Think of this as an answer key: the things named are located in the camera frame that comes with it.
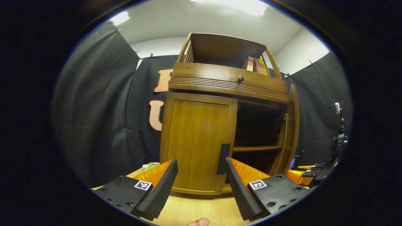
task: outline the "white ceiling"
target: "white ceiling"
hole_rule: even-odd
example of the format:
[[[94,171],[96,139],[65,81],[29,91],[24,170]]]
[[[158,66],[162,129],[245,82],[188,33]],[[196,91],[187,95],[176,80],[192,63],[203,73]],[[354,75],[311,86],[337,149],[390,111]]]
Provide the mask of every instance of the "white ceiling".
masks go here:
[[[303,27],[272,7],[263,16],[190,0],[149,0],[127,10],[117,25],[129,44],[192,33],[231,35],[265,44],[276,55]]]

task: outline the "white wall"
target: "white wall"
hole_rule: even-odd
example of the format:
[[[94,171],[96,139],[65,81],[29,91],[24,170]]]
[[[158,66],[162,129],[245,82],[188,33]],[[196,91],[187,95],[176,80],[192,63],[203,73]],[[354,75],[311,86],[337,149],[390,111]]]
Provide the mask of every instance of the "white wall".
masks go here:
[[[279,70],[294,74],[314,63],[329,52],[329,49],[311,32],[303,29],[275,56]]]
[[[153,53],[153,56],[178,55],[186,38],[187,37],[153,39],[131,44],[130,46],[134,51],[139,50],[138,56],[140,58],[150,57],[151,53]]]
[[[131,44],[131,48],[138,52],[140,58],[161,55],[178,55],[187,37],[174,37],[154,39]],[[294,39],[292,39],[277,55],[274,56],[281,72],[294,74],[299,70],[310,65],[311,62],[319,60],[325,56],[329,50],[307,29],[303,29]],[[267,67],[272,68],[268,56],[264,54]]]

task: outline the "wooden cabinet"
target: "wooden cabinet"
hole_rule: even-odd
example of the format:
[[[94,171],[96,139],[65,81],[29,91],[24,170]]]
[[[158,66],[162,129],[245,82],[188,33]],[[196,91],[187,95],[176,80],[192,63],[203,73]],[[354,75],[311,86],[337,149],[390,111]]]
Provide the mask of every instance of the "wooden cabinet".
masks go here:
[[[275,78],[241,69],[248,56],[260,58],[263,52]],[[216,173],[222,143],[230,144],[234,159],[270,175],[286,173],[298,130],[296,89],[287,90],[265,45],[225,35],[188,36],[169,81],[162,121],[160,161],[176,158],[179,168],[173,191],[231,192],[226,175]]]

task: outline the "wooden floor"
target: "wooden floor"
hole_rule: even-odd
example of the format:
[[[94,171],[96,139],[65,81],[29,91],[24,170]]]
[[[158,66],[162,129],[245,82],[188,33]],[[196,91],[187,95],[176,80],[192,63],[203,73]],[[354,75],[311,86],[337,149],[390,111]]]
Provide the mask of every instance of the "wooden floor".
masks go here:
[[[144,168],[141,168],[127,177],[136,176],[143,171]],[[186,226],[190,221],[200,218],[209,219],[210,226],[243,226],[251,223],[248,220],[243,221],[232,193],[190,195],[173,191],[159,217],[150,222],[161,226]]]

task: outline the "orange letter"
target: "orange letter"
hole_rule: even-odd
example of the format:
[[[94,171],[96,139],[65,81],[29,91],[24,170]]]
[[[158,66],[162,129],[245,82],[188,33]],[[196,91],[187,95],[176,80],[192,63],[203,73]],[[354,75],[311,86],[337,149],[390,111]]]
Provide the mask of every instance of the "orange letter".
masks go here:
[[[155,92],[165,92],[168,91],[168,84],[170,81],[170,74],[172,73],[173,69],[165,69],[158,71],[159,73],[159,82],[158,86],[155,87]]]
[[[150,101],[150,125],[154,130],[161,131],[162,123],[159,122],[160,108],[165,103],[163,101]]]

